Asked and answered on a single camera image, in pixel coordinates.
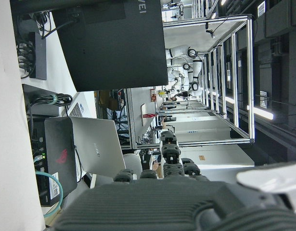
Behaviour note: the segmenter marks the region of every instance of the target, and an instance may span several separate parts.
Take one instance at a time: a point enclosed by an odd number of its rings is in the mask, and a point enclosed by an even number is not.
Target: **silver laptop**
[[[114,178],[125,169],[113,120],[70,116],[74,144],[85,172]]]
[[[72,104],[68,109],[69,116],[76,117],[91,117],[87,99],[84,92],[77,92],[73,97]]]

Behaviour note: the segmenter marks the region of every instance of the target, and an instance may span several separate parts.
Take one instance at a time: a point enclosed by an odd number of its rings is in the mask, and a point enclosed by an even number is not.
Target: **white desk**
[[[45,229],[9,1],[0,1],[0,231]]]

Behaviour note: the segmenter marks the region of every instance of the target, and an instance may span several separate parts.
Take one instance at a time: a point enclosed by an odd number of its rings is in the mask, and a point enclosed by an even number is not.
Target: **red logo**
[[[60,158],[56,160],[57,163],[59,164],[64,164],[66,162],[66,158],[67,158],[67,150],[64,149],[61,152]]]

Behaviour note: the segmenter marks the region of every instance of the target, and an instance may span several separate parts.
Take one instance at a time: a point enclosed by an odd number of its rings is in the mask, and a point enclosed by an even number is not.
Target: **monitor back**
[[[160,1],[118,0],[53,11],[77,91],[167,85]]]

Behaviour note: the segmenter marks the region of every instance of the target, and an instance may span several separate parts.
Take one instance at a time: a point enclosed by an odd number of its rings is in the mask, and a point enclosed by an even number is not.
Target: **teal cable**
[[[60,190],[60,199],[59,199],[59,203],[57,204],[56,208],[50,212],[50,213],[47,213],[47,214],[44,214],[44,218],[47,218],[51,215],[53,215],[55,212],[58,211],[61,203],[62,203],[62,200],[63,200],[63,189],[62,189],[62,185],[61,183],[57,180],[56,177],[53,177],[51,174],[48,174],[47,172],[39,172],[39,171],[36,171],[36,175],[41,175],[41,176],[45,176],[45,177],[49,177],[51,179],[53,179],[59,186],[59,190]]]

